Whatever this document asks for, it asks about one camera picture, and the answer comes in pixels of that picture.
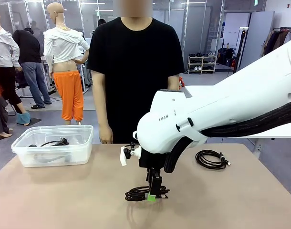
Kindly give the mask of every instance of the plastic container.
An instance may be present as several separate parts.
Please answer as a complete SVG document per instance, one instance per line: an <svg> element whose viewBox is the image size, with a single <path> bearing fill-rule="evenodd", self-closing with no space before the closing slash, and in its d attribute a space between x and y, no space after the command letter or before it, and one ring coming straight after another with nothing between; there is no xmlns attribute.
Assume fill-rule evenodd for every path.
<svg viewBox="0 0 291 229"><path fill-rule="evenodd" d="M94 128L91 125L59 125L32 127L11 148L24 167L81 165L88 162L92 151ZM50 141L66 138L68 146L40 147Z"/></svg>

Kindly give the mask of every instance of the black hair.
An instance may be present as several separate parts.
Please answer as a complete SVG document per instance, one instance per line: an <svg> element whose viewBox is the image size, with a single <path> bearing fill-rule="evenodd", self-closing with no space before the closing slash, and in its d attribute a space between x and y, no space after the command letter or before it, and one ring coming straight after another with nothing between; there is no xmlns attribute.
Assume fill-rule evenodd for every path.
<svg viewBox="0 0 291 229"><path fill-rule="evenodd" d="M98 21L98 26L99 26L99 25L102 25L102 24L104 24L104 23L106 23L106 21L105 21L104 19L99 19L99 21Z"/></svg>
<svg viewBox="0 0 291 229"><path fill-rule="evenodd" d="M31 34L34 34L33 30L31 28L29 28L29 27L24 28L24 30L30 32Z"/></svg>

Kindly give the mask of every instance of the black t-shirt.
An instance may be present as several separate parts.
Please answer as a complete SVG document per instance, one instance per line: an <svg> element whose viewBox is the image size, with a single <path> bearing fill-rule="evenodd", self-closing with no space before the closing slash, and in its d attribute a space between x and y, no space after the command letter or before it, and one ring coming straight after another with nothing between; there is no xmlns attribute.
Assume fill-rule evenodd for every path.
<svg viewBox="0 0 291 229"><path fill-rule="evenodd" d="M16 30L13 39L20 48L19 63L36 62L41 63L40 43L30 32L25 30Z"/></svg>
<svg viewBox="0 0 291 229"><path fill-rule="evenodd" d="M87 68L105 75L106 109L115 143L129 143L168 77L184 71L175 30L155 19L142 31L117 18L95 30Z"/></svg>

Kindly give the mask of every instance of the orange pants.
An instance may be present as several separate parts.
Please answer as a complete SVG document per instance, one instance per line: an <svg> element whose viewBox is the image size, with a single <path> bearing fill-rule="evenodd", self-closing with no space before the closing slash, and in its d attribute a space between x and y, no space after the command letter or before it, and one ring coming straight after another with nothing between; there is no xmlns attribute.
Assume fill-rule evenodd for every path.
<svg viewBox="0 0 291 229"><path fill-rule="evenodd" d="M83 120L83 91L78 71L54 73L54 81L62 102L62 119Z"/></svg>

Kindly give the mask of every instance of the beige tabletop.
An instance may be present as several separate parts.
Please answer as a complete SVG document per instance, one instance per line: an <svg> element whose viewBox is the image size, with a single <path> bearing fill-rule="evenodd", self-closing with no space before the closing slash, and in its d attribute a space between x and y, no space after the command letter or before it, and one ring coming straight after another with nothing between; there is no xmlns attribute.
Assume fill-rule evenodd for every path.
<svg viewBox="0 0 291 229"><path fill-rule="evenodd" d="M202 149L232 163L211 171L195 163ZM17 157L0 171L0 229L291 229L291 195L244 146L186 150L172 174L169 199L127 202L147 185L137 158L119 162L120 145L95 145L81 166L24 168Z"/></svg>

